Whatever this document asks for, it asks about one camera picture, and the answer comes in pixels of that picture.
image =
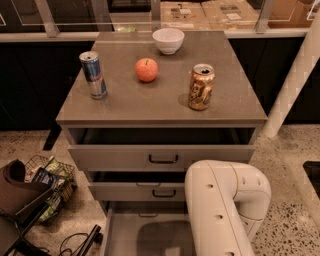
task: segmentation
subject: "terrazzo floor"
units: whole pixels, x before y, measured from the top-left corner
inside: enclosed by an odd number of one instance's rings
[[[48,134],[49,131],[0,132],[0,166],[17,158],[26,163],[33,155],[54,155],[60,162],[75,166],[63,133],[51,151],[42,150]],[[320,161],[319,125],[284,125],[276,137],[260,135],[257,139],[250,164],[269,179],[272,200],[252,241],[256,256],[320,255],[320,201],[304,172],[305,161]],[[105,226],[106,218],[93,200],[85,176],[76,171],[76,179],[78,189],[54,223],[36,225],[27,235],[36,246],[49,249],[51,255],[59,255],[60,245],[69,235],[90,233],[95,224],[102,229]],[[75,249],[83,239],[74,237],[63,249]],[[99,255],[99,245],[94,243],[87,255]]]

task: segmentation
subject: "red bull can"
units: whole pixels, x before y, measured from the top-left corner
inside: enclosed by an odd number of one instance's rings
[[[80,54],[79,59],[91,97],[101,99],[107,94],[107,89],[100,69],[98,53],[95,51],[84,52]]]

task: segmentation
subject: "gray cabinet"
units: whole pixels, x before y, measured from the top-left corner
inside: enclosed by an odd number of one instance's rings
[[[126,233],[126,252],[150,255],[155,247],[139,236],[145,228],[161,229],[166,220],[171,229],[189,230],[188,167],[204,159],[248,162],[266,115],[223,32],[185,32],[182,48],[171,56],[156,49],[151,33],[101,33],[93,50],[100,56],[108,96],[90,98],[81,71],[57,122],[106,212],[106,255],[123,255],[124,229],[132,229]],[[151,83],[141,83],[134,73],[143,57],[159,65]],[[198,63],[213,65],[216,74],[212,102],[204,111],[188,107],[190,71]],[[124,224],[129,219],[133,227]],[[194,255],[192,246],[183,250]]]

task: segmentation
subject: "cabinet top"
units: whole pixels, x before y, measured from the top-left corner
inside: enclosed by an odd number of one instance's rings
[[[108,95],[90,97],[83,70],[62,106],[61,125],[252,124],[266,115],[228,39],[218,31],[186,31],[181,48],[163,55],[151,32],[101,32],[98,52]],[[135,74],[141,58],[157,61],[159,73],[150,83]],[[188,107],[191,71],[196,64],[214,67],[215,85],[208,109]]]

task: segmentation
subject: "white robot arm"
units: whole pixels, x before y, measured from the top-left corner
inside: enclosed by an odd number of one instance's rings
[[[253,166],[204,160],[185,179],[197,256],[254,255],[250,241],[268,211],[271,188]]]

